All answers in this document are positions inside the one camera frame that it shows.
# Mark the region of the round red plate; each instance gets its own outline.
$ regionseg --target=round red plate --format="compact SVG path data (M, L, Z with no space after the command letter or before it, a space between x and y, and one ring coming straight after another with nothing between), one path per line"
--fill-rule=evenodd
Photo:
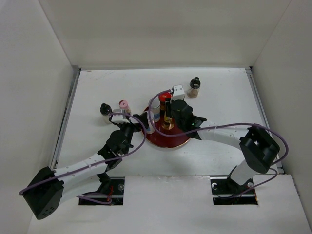
M164 120L164 116L160 115L160 120L155 123L155 127L160 130L162 133L168 134L168 135L173 135L173 134L178 134L182 133L183 131L179 129L176 125L176 122L174 119L172 119L172 123L174 124L174 127L170 130L165 130L161 124ZM162 136L158 132L153 132L152 134L147 134L147 140L151 142L152 144L159 146L161 148L175 148L178 146L182 146L185 143L187 143L190 138L187 135L183 136L175 136L175 137L167 137L167 136Z

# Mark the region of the bolt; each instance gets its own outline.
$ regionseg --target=bolt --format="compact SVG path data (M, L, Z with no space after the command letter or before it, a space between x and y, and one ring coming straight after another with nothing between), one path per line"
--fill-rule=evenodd
M123 184L118 184L118 190L123 191L125 189L125 186Z
M248 188L252 188L253 186L254 186L254 184L251 183L251 182L249 182L249 183L247 184L247 187L248 187Z
M212 187L213 190L217 190L217 189L218 189L217 186L218 186L217 183L212 183L212 184L211 184L211 187Z

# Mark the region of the white can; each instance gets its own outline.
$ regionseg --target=white can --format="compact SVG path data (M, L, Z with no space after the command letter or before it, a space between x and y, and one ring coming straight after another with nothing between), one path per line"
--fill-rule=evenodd
M152 102L151 111L154 114L154 122L158 122L160 120L160 101L158 98L155 98Z
M148 118L148 111L144 111L144 112L147 113L147 121L148 121L148 129L146 129L146 133L147 134L152 134L155 131L155 129L151 125L150 118ZM154 123L154 114L153 114L153 112L151 112L151 119L152 119L152 122Z

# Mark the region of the black cap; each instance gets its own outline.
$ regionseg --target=black cap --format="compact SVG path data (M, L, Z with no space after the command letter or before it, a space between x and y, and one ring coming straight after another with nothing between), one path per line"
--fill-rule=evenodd
M200 88L200 81L198 77L195 77L190 82L190 87L193 89L199 89Z
M112 112L112 108L109 105L103 103L99 111L101 112L102 115L107 116Z

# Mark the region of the cable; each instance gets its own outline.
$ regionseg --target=cable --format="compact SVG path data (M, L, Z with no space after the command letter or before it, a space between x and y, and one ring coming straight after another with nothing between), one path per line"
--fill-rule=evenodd
M90 196L90 195L105 195L107 196L107 198L109 199L109 201L98 201L98 200L95 200L95 199L92 199L92 198L89 198L87 197L86 195ZM102 204L102 205L109 205L112 203L112 198L109 197L108 195L106 194L100 194L100 193L87 193L87 194L84 194L84 195L80 195L80 196L77 196L78 198L80 199L83 199L83 200L86 200L86 201L92 201L92 202L95 202L95 203L98 203L98 204Z
M258 186L260 186L260 185L262 185L262 184L265 184L265 183L267 183L267 182L269 182L269 181L275 179L275 178L277 177L277 175L278 175L277 170L275 170L275 169L273 169L273 168L269 168L269 170L272 170L272 171L275 172L275 175L272 176L270 179L267 179L267 180L265 180L265 181L263 181L263 182L261 182L261 183L258 183L258 184L256 184L256 185L250 187L249 189L246 189L245 191L241 192L240 194L237 194L237 195L232 195L232 196L228 196L228 197L221 197L221 196L218 196L218 195L217 195L217 196L218 196L219 198L222 198L222 199L231 199L231 198L237 198L237 197L239 197L239 196L242 196L243 194L245 194L245 193L247 193L247 192L249 192L249 191L255 189L256 187L258 187Z
M152 121L152 118L151 118L151 106L152 106L152 103L153 101L155 100L156 97L158 97L159 95L163 94L163 93L166 93L166 92L170 92L171 90L166 90L166 91L162 91L158 94L156 94L150 101L149 103L149 106L148 106L148 118L150 120L150 123L152 125L152 127L155 129L156 132L158 132L160 135L164 136L164 137L179 137L179 136L183 136L183 135L186 135L186 134L189 134L189 133L194 133L194 132L197 132L197 131L202 131L202 130L207 130L207 129L216 129L216 128L227 128L227 127L233 127L233 126L253 126L253 127L258 127L258 128L262 128L266 131L269 131L271 133L273 133L275 136L277 136L282 142L283 144L285 145L285 153L284 155L276 160L272 165L274 164L277 164L278 162L282 161L288 154L289 152L289 147L288 147L288 144L286 142L286 140L277 132L271 130L270 128L267 128L265 126L262 126L260 124L255 124L255 123L231 123L231 124L225 124L225 125L219 125L219 126L210 126L210 127L205 127L205 128L200 128L200 129L194 129L194 130L190 130L190 131L187 131L187 132L183 132L183 133L179 133L179 134L172 134L172 135L169 135L169 134L165 134L165 133L162 133L160 130L158 130L153 121Z
M102 160L102 161L99 161L99 162L95 162L95 163L92 163L92 164L90 164L90 165L88 165L88 166L81 167L81 168L79 168L79 169L73 170L73 171L71 171L71 172L66 172L66 173L57 175L57 176L55 176L55 177L51 177L51 178L45 179L45 180L43 180L43 181L40 181L40 182L38 182L38 183L35 183L35 184L33 184L33 185L30 185L30 186L24 188L23 190L21 190L21 191L19 192L19 195L20 195L20 196L23 196L23 194L24 194L26 191L28 191L28 190L30 190L30 189L33 189L33 188L35 188L35 187L37 187L37 186L39 186L39 185L41 185L41 184L50 182L50 181L55 180L55 179L58 179L58 178L62 178L62 177L64 177L64 176L69 176L69 175L71 175L71 174L74 174L74 173L83 171L83 170L85 170L85 169L89 169L90 167L96 166L96 165L101 164L101 163L104 163L104 162L109 162L109 161L113 161L113 160L117 160L117 159L120 159L120 158L127 157L127 156L129 156L129 155L131 155L131 154L134 154L136 151L138 151L139 148L142 147L142 145L144 144L144 142L145 142L145 140L146 140L146 130L145 130L144 124L142 123L141 120L139 120L138 118L136 118L136 117L134 117L134 116L132 116L132 115L129 115L129 114L125 114L125 113L111 113L111 114L109 114L109 116L114 116L114 115L123 115L123 116L127 116L127 117L130 117L130 118L135 119L139 124L141 124L141 126L142 126L142 131L144 132L144 139L143 139L142 143L141 143L137 148L135 148L135 149L132 150L130 153L127 153L127 154L125 154L125 155L123 155L123 156L119 156L119 157L110 158L110 159Z

